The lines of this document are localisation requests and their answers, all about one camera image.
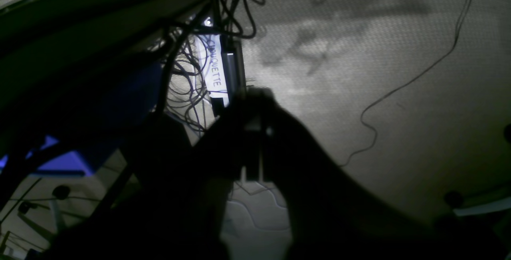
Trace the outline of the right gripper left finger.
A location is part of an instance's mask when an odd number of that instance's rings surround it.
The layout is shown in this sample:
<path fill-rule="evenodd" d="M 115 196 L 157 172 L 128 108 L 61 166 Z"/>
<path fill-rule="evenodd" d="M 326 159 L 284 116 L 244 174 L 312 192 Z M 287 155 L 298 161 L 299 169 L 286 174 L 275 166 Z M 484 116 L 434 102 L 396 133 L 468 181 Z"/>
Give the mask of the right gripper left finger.
<path fill-rule="evenodd" d="M 228 260 L 220 234 L 240 180 L 263 178 L 263 143 L 276 108 L 269 89 L 237 95 L 161 180 L 57 236 L 49 260 Z"/>

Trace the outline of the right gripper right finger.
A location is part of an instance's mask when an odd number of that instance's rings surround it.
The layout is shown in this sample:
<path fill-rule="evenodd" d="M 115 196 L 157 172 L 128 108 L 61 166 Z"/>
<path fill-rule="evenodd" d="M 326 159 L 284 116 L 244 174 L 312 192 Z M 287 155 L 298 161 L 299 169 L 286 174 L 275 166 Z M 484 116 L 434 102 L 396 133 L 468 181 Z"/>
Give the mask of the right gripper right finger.
<path fill-rule="evenodd" d="M 345 173 L 285 110 L 261 112 L 263 174 L 286 201 L 287 260 L 503 260 L 507 249 L 475 220 L 441 216 L 420 224 Z"/>

